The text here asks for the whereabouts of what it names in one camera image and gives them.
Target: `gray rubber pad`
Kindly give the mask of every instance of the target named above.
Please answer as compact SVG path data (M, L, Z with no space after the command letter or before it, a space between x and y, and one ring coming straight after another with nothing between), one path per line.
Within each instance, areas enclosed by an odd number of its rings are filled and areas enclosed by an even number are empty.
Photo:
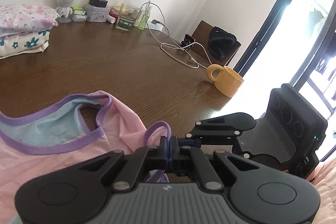
M223 196L202 192L196 183L140 183L116 194L89 224L248 224Z

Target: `chair backrest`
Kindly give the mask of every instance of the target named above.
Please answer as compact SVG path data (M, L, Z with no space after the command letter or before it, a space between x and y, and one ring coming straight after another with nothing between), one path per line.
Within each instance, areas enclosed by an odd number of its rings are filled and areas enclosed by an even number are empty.
M204 22L203 20L198 24L196 30L194 31L192 37L195 39L196 42L203 45L205 50L207 51L207 54L213 64L218 64L221 66L226 66L229 64L233 56L238 51L241 44L238 41L235 41L234 45L231 47L230 52L226 53L226 56L223 60L217 60L214 57L212 57L208 50L208 42L209 42L209 34L211 30L213 29L213 26L209 25L208 23ZM205 60L208 60L204 50L199 45L194 45L191 50L195 53L197 53L199 56L204 58Z
M273 89L264 118L272 114L296 147L293 157L284 164L290 173L306 177L318 164L315 151L320 147L328 123L325 118L289 84Z

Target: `white cable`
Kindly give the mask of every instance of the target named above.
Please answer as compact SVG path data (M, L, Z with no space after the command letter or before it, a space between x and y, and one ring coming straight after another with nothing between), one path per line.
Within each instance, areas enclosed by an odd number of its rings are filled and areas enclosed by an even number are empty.
M142 4L140 10L142 10L142 7L143 7L144 5L146 5L146 7L145 7L145 14L146 14L146 9L149 7L150 4L155 5L157 8L159 8L159 10L160 10L160 12L161 12L161 15L162 15L162 17L163 17L163 24L162 24L162 23L161 23L161 24L165 27L165 30L166 30L167 35L169 36L169 38L170 38L170 39L174 42L174 44L176 45L176 46L175 46L175 45L172 45L172 44L168 44L168 43L162 43L162 42L160 42L160 41L153 35L151 29L149 28L148 21L146 21L147 28L148 28L149 32L150 32L151 35L154 37L154 39L155 39L157 42L160 43L160 49L161 49L161 50L163 50L163 51L164 51L167 55L169 55L169 57L171 57L172 59L176 60L177 62L179 62L179 63L181 63L182 65L185 65L185 66L187 66L187 67L189 67L189 68L197 69L197 68L199 68L199 67L201 66L202 68L206 69L205 66L203 66L203 65L200 64L200 63L198 63L198 62L191 56L191 54L190 54L189 52L187 52L187 50L185 49L185 48L187 48L187 47L190 47L190 46L193 45L193 44L198 44L198 45L200 45L200 46L203 48L203 50L204 50L204 52L205 52L205 54L206 54L206 56L207 56L207 58L208 58L208 60L209 60L209 63L212 65L212 63L211 63L211 61L210 61L210 58L209 58L209 56L208 56L208 54L207 54L207 52L206 52L206 50L205 50L205 48L203 47L202 44L200 44L200 43L198 43L198 42L193 42L193 43L191 43L191 44L189 44L189 45L187 45L187 46L185 46L185 47L181 47L179 44L177 44L177 43L175 42L174 39L171 38L171 36L170 36L170 34L169 34L169 31L168 31L168 29L167 29L167 27L166 27L166 20L165 20L165 17L164 17L164 15L163 15L163 13L162 13L162 11L161 11L161 9L160 9L160 7L159 7L158 5L156 5L156 4L151 3L150 1L148 1L148 2L146 2L146 3L144 3L144 4ZM181 60L177 59L176 57L172 56L170 53L166 52L166 51L163 49L163 47L172 48L172 49L181 50L181 51L186 52L186 54L189 55L189 59L191 59L191 60L196 64L196 67L193 67L193 66L191 66L191 65L188 65L187 63L184 63L183 61L181 61Z

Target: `wood grain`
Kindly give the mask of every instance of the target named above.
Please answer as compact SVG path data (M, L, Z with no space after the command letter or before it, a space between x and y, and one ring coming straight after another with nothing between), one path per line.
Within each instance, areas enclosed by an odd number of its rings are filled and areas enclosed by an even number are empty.
M154 34L169 42L162 32ZM162 52L148 30L122 33L109 23L54 27L44 52L0 60L0 80L0 111L9 117L34 113L72 93L104 90L146 127L164 120L176 136L187 134L197 120L215 117L229 100L204 69L187 68Z

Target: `black bag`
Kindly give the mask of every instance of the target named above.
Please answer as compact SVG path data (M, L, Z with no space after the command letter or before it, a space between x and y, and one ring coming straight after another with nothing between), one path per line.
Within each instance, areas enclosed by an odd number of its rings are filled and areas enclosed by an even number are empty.
M212 57L223 60L231 51L237 38L221 28L214 27L209 34L208 50Z

